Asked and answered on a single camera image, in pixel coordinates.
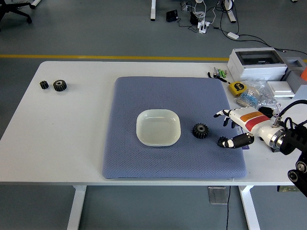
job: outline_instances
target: gray floor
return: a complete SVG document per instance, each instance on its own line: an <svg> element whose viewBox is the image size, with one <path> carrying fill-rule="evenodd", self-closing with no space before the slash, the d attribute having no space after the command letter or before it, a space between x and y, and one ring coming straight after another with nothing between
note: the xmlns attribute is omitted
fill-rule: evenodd
<svg viewBox="0 0 307 230"><path fill-rule="evenodd" d="M22 9L30 14L32 24L20 15L6 14L0 22L0 55L55 56L0 58L0 137L40 63L77 61L58 55L210 59L227 58L233 48L265 47L231 41L212 27L199 34L166 22L165 12L177 9L180 25L189 25L189 13L179 11L179 2L158 0L155 22L150 21L151 0L42 0L35 10ZM206 3L209 8L216 1ZM236 0L239 34L306 53L306 9L303 0ZM219 27L221 13L216 14L213 25ZM207 17L213 20L211 12ZM237 32L237 24L226 17L222 28ZM280 55L307 59L292 51ZM0 229L65 229L73 193L70 186L0 185ZM306 228L307 199L301 193L278 193L275 186L260 186L251 194L261 229ZM229 229L247 229L237 187L231 189L229 208ZM226 206L209 204L206 187L93 186L86 193L80 229L225 229L226 215Z"/></svg>

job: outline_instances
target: textured mat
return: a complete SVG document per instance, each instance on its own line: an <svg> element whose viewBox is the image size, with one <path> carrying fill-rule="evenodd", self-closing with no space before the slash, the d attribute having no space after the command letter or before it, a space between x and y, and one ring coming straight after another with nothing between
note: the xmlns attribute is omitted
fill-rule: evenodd
<svg viewBox="0 0 307 230"><path fill-rule="evenodd" d="M122 77L115 83L103 157L105 178L240 178L246 175L242 149L222 149L220 136L237 135L213 115L229 104L222 83L209 78ZM136 135L144 110L169 109L180 119L181 136L172 146L149 147ZM192 134L196 123L209 128L205 139Z"/></svg>

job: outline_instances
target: square bowl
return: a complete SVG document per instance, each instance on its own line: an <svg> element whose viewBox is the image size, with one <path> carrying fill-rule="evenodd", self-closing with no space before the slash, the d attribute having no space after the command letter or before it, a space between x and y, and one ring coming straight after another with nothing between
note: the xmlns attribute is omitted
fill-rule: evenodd
<svg viewBox="0 0 307 230"><path fill-rule="evenodd" d="M139 114L136 120L136 135L147 146L170 146L180 135L180 120L168 109L150 109Z"/></svg>

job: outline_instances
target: small gear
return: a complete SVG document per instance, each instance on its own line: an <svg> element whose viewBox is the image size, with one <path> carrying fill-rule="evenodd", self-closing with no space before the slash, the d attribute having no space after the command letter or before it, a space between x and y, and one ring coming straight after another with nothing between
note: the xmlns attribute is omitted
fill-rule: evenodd
<svg viewBox="0 0 307 230"><path fill-rule="evenodd" d="M39 84L40 84L40 87L42 87L43 90L49 88L49 85L45 80L41 81Z"/></svg>
<svg viewBox="0 0 307 230"><path fill-rule="evenodd" d="M67 88L67 85L64 80L57 80L53 83L53 87L56 91L61 92Z"/></svg>
<svg viewBox="0 0 307 230"><path fill-rule="evenodd" d="M194 126L192 133L196 138L204 139L208 135L209 129L205 124L198 123Z"/></svg>
<svg viewBox="0 0 307 230"><path fill-rule="evenodd" d="M218 142L224 142L224 141L227 141L228 138L227 137L224 137L224 136L221 136L218 140Z"/></svg>

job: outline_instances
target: table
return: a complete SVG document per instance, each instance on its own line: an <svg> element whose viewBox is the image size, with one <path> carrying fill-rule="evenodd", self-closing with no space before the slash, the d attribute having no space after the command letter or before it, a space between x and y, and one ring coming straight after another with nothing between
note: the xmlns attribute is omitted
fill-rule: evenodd
<svg viewBox="0 0 307 230"><path fill-rule="evenodd" d="M295 168L300 152L272 153L258 139L244 150L247 176L227 180L105 179L103 149L112 104L114 82L123 76L207 77L213 67L228 71L226 63L170 62L43 62L33 77L0 141L1 184L57 184L76 188L68 229L77 229L87 185L236 185L250 229L259 229L249 190L255 185L291 185L287 172ZM233 81L230 74L228 81ZM57 92L52 84L65 80ZM49 89L39 83L47 81ZM234 98L225 91L231 108ZM288 105L292 100L280 100ZM302 113L286 115L300 122Z"/></svg>

